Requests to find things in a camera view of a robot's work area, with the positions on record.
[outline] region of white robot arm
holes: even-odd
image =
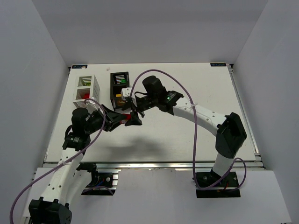
[[[216,137],[216,150],[218,151],[211,174],[215,180],[221,178],[230,168],[235,155],[247,138],[239,115],[220,114],[200,105],[192,105],[190,100],[176,91],[166,91],[160,80],[155,76],[149,76],[143,80],[147,91],[144,97],[139,98],[131,94],[131,88],[122,89],[122,99],[128,101],[124,109],[131,108],[130,125],[141,125],[138,114],[144,117],[144,111],[154,106],[163,112],[185,118],[194,122],[194,110],[196,109],[198,125],[208,130]]]
[[[122,98],[127,101],[123,110],[131,109],[130,119],[126,121],[125,126],[142,125],[138,114],[144,117],[144,111],[154,106],[163,112],[194,122],[193,107],[195,107],[198,125],[216,137],[215,147],[218,155],[210,174],[213,182],[219,180],[230,168],[237,151],[247,137],[240,117],[233,112],[230,115],[222,115],[200,105],[192,105],[182,94],[166,91],[155,76],[147,77],[142,83],[147,91],[142,98],[131,96],[131,88],[121,91]],[[89,114],[85,108],[73,111],[72,125],[66,130],[59,164],[64,163],[90,143],[90,134],[99,130],[103,124],[103,114],[106,120],[103,130],[107,132],[114,130],[127,119],[125,114],[111,111],[103,105],[102,107],[105,113],[95,110]],[[71,223],[70,205],[93,180],[93,168],[90,167],[93,165],[80,164],[82,159],[83,155],[80,154],[56,170],[41,197],[31,201],[29,212],[33,224]]]

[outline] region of white table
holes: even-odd
[[[93,64],[86,69],[71,69],[62,105],[53,131],[46,162],[60,159],[64,132],[71,124],[72,102],[77,76],[94,74],[100,85],[100,103],[112,109],[110,101],[110,73],[128,71],[131,85],[145,70],[160,69],[174,76],[190,92],[194,102],[210,110],[242,115],[227,67],[211,67],[210,63],[144,63],[144,64]],[[186,95],[171,79],[157,72],[145,75],[136,85],[144,91],[142,80],[149,75],[161,79],[167,90]],[[183,118],[163,113],[157,108],[145,112],[142,126],[121,126],[111,133],[103,132],[87,150],[83,161],[88,162],[172,162],[191,161],[194,124]],[[198,128],[198,161],[214,161],[217,155],[215,137]],[[239,150],[238,157],[254,161],[254,147],[250,136]]]
[[[49,171],[39,168],[36,178]],[[38,199],[49,176],[33,185]],[[237,171],[241,180],[244,171]],[[240,198],[196,198],[191,171],[122,170],[114,196],[80,196],[71,224],[280,224],[291,222],[273,171],[249,171]]]

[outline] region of gray wall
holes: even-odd
[[[267,0],[33,0],[67,65],[234,63]]]
[[[235,63],[265,166],[299,224],[299,1],[269,0]]]
[[[0,0],[0,223],[42,164],[68,70],[31,0]],[[19,223],[26,195],[15,210]]]

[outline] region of purple cable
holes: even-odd
[[[110,188],[105,187],[105,186],[100,186],[100,185],[99,185],[99,186],[92,187],[92,188],[89,188],[89,189],[86,189],[86,190],[83,191],[83,193],[88,192],[88,191],[90,191],[90,190],[100,189],[100,188],[107,189],[112,195],[114,195],[114,193],[112,192],[112,190],[111,190]]]
[[[143,73],[141,73],[134,81],[133,85],[132,85],[132,90],[130,92],[130,97],[132,97],[132,94],[133,94],[133,90],[135,88],[135,85],[137,83],[137,80],[143,76],[145,73],[148,73],[150,71],[157,71],[157,72],[160,72],[166,76],[168,76],[169,78],[171,78],[173,81],[175,81],[184,91],[185,93],[187,94],[189,100],[190,100],[190,103],[193,105],[194,102],[191,98],[191,95],[189,94],[189,92],[187,91],[187,89],[177,80],[175,79],[174,77],[172,77],[171,75],[169,75],[168,73],[164,72],[164,71],[161,71],[161,70],[158,70],[158,69],[150,69],[150,70],[146,70],[144,71]],[[196,184],[196,187],[199,189],[199,190],[208,190],[212,187],[214,187],[215,185],[217,185],[220,181],[222,181],[230,172],[230,170],[233,168],[233,164],[235,163],[236,160],[240,160],[243,164],[244,164],[244,170],[245,170],[245,174],[244,174],[244,178],[243,178],[243,181],[241,182],[241,184],[235,188],[235,189],[232,189],[231,191],[233,190],[237,190],[239,189],[244,181],[245,181],[245,178],[246,178],[246,173],[247,173],[247,170],[246,170],[246,165],[245,165],[245,162],[241,159],[241,158],[235,158],[233,160],[233,163],[231,165],[231,167],[228,169],[228,171],[219,179],[217,180],[215,183],[211,184],[210,186],[208,187],[205,187],[205,188],[201,188],[197,182],[197,179],[196,179],[196,173],[195,173],[195,162],[196,162],[196,142],[197,142],[197,116],[196,116],[196,109],[195,109],[195,106],[192,107],[193,108],[193,112],[194,112],[194,123],[195,123],[195,129],[194,129],[194,143],[193,143],[193,158],[192,158],[192,171],[193,171],[193,177],[194,177],[194,181],[195,181],[195,184]]]
[[[61,168],[62,166],[64,166],[64,164],[68,163],[69,161],[73,160],[74,158],[76,158],[78,155],[84,153],[96,140],[97,138],[99,137],[99,135],[101,134],[101,132],[103,131],[104,129],[104,125],[105,125],[105,122],[106,122],[106,117],[105,117],[105,111],[104,111],[104,108],[101,104],[99,104],[96,100],[94,99],[86,99],[84,100],[84,103],[86,104],[86,101],[87,100],[91,100],[93,102],[95,102],[103,111],[103,116],[104,116],[104,120],[103,120],[103,124],[102,124],[102,127],[100,128],[99,130],[99,133],[97,134],[97,136],[95,136],[95,138],[84,148],[82,149],[81,151],[79,151],[77,154],[75,154],[74,156],[72,156],[71,158],[67,159],[64,163],[61,163],[59,164],[58,166],[54,167],[52,170],[48,171],[47,173],[43,174],[42,176],[38,177],[37,179],[35,179],[33,182],[31,182],[29,185],[27,185],[19,194],[18,196],[15,198],[12,206],[11,206],[11,209],[10,209],[10,213],[9,213],[9,221],[10,221],[10,224],[14,224],[14,220],[13,220],[13,215],[14,215],[14,208],[15,208],[15,205],[17,204],[19,198],[22,196],[22,194],[28,190],[28,188],[30,188],[33,184],[35,184],[36,182],[38,182],[39,180],[43,179],[45,176],[49,175],[50,173],[53,173],[55,170],[58,170],[59,168]]]

